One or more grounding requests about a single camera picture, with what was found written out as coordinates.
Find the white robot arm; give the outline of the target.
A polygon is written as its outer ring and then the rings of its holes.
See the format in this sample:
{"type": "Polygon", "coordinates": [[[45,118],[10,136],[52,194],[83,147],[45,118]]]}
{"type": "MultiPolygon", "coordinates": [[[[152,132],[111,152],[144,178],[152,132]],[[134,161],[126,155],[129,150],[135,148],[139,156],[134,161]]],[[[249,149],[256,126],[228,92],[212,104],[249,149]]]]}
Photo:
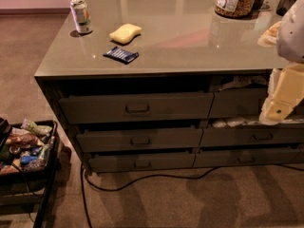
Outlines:
{"type": "Polygon", "coordinates": [[[304,0],[296,0],[282,20],[258,39],[263,47],[276,46],[277,54],[290,63],[274,68],[259,121],[274,125],[284,121],[304,99],[304,0]]]}

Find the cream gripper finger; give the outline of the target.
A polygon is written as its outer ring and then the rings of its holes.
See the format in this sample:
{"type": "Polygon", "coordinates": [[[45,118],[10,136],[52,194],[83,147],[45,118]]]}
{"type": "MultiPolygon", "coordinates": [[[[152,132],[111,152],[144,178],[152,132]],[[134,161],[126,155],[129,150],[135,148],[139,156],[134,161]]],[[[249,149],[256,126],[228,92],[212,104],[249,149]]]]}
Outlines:
{"type": "Polygon", "coordinates": [[[268,84],[268,97],[259,115],[261,123],[281,123],[304,99],[304,65],[290,63],[274,68],[268,84]]]}

